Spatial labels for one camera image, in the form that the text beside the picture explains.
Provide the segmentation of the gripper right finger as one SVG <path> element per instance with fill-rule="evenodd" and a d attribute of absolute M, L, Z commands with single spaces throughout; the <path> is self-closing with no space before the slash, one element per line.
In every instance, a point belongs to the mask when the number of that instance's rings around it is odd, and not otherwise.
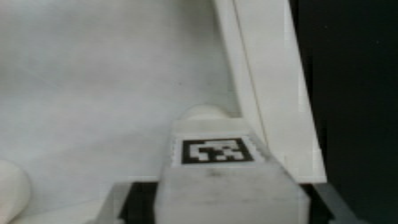
<path fill-rule="evenodd" d="M 301 185 L 310 199 L 310 224 L 372 224 L 354 213 L 331 183 Z"/>

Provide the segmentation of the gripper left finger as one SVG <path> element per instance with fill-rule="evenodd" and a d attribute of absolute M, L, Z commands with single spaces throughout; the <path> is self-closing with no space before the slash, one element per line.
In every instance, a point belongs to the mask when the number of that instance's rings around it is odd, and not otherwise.
<path fill-rule="evenodd" d="M 157 224 L 157 181 L 118 183 L 107 194 L 100 213 L 86 224 Z"/>

